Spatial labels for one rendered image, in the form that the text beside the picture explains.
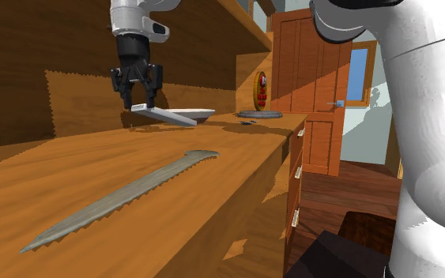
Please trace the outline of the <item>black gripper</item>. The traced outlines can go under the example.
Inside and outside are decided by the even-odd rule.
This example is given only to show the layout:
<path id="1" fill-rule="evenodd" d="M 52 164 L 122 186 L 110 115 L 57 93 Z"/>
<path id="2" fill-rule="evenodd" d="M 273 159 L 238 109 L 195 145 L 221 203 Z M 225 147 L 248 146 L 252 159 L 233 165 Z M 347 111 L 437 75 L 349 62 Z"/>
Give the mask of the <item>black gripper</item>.
<path id="1" fill-rule="evenodd" d="M 124 109 L 129 111 L 132 107 L 131 91 L 135 72 L 131 66 L 139 69 L 147 108 L 153 108 L 157 90 L 163 87 L 164 68 L 162 65 L 149 64 L 149 39 L 143 35 L 127 33 L 116 36 L 116 45 L 120 67 L 111 69 L 110 74 L 113 90 L 122 98 Z"/>

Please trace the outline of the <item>grey rectangular bar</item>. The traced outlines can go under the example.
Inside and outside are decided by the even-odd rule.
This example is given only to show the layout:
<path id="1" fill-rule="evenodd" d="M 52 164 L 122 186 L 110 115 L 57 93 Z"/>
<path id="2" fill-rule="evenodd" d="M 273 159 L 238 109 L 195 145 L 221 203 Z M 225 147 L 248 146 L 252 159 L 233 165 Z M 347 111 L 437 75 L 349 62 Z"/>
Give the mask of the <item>grey rectangular bar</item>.
<path id="1" fill-rule="evenodd" d="M 178 115 L 174 112 L 159 108 L 159 107 L 147 107 L 146 103 L 140 103 L 133 105 L 130 109 L 131 112 L 144 115 L 148 118 L 154 118 L 163 122 L 175 124 L 177 126 L 196 126 L 197 122 L 191 118 L 187 118 L 182 115 Z"/>

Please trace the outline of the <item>white plate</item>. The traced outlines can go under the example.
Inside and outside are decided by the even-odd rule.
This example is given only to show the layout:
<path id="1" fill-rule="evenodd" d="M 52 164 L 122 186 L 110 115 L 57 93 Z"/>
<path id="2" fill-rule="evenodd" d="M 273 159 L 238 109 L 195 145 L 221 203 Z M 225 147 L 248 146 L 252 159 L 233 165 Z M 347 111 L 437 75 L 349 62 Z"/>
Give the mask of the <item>white plate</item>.
<path id="1" fill-rule="evenodd" d="M 193 119 L 197 123 L 205 122 L 206 119 L 208 119 L 211 115 L 215 113 L 215 110 L 205 109 L 205 108 L 181 108 L 181 109 L 169 109 L 169 111 L 177 115 Z"/>

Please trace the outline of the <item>wooden desk with drawers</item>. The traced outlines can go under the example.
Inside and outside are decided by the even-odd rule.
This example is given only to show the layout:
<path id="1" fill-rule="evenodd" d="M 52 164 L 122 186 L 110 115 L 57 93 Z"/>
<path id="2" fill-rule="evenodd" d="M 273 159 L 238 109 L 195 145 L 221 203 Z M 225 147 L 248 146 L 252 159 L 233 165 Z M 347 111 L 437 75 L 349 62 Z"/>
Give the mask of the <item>wooden desk with drawers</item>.
<path id="1" fill-rule="evenodd" d="M 0 0 L 0 278 L 282 278 L 288 138 L 298 115 L 240 125 L 272 49 L 236 0 L 183 0 L 153 18 L 171 38 L 160 103 L 208 107 L 195 128 L 123 112 L 109 0 Z M 36 236 L 181 158 L 203 160 L 83 228 Z"/>

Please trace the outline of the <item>grey serrated knife blade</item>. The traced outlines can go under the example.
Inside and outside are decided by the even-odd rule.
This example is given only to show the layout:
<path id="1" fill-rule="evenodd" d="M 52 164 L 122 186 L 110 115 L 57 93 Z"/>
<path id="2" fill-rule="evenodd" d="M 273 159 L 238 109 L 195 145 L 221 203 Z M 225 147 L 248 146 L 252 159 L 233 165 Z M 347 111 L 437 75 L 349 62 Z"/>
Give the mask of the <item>grey serrated knife blade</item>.
<path id="1" fill-rule="evenodd" d="M 114 192 L 94 201 L 79 211 L 59 221 L 46 231 L 36 236 L 19 253 L 25 253 L 49 242 L 53 242 L 70 232 L 77 231 L 108 213 L 122 208 L 126 203 L 154 190 L 161 184 L 193 167 L 203 160 L 218 157 L 219 152 L 210 150 L 185 151 L 184 156 L 115 190 Z"/>

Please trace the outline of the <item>red wooden disc on grey base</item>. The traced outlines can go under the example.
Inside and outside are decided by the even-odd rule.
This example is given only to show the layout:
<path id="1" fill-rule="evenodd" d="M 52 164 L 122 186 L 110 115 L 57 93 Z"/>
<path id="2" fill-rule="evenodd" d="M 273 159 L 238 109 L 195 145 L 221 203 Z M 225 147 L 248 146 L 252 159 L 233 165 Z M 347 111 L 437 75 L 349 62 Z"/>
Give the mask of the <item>red wooden disc on grey base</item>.
<path id="1" fill-rule="evenodd" d="M 266 111 L 266 101 L 268 97 L 268 85 L 264 72 L 256 73 L 253 82 L 253 101 L 255 109 L 253 111 L 239 111 L 237 116 L 240 118 L 281 118 L 280 111 Z"/>

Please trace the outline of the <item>orange wooden door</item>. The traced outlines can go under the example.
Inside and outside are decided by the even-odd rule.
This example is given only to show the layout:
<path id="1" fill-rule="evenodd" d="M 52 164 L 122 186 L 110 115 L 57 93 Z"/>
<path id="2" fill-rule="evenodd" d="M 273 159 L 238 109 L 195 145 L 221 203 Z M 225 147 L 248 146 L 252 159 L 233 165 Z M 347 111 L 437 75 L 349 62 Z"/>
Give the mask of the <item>orange wooden door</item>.
<path id="1" fill-rule="evenodd" d="M 305 114 L 303 171 L 337 176 L 352 44 L 328 43 L 311 11 L 275 13 L 271 107 Z"/>

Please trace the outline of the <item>wood-framed window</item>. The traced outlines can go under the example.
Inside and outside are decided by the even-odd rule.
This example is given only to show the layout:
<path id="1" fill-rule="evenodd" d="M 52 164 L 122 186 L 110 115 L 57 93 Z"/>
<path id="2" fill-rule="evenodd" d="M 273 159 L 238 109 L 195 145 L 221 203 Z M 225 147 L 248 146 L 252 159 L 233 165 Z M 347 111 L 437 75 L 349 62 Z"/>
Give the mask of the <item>wood-framed window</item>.
<path id="1" fill-rule="evenodd" d="M 371 83 L 374 73 L 375 40 L 353 43 L 347 87 L 347 107 L 367 107 L 371 95 Z"/>

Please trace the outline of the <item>dark robot stand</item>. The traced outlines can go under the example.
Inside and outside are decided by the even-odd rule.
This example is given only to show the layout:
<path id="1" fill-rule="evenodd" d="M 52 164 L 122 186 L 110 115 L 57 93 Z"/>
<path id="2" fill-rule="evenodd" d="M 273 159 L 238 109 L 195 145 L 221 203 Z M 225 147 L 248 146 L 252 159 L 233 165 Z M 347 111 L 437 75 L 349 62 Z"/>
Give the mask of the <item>dark robot stand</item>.
<path id="1" fill-rule="evenodd" d="M 396 221 L 365 212 L 347 212 L 337 234 L 323 231 L 283 278 L 390 278 Z"/>

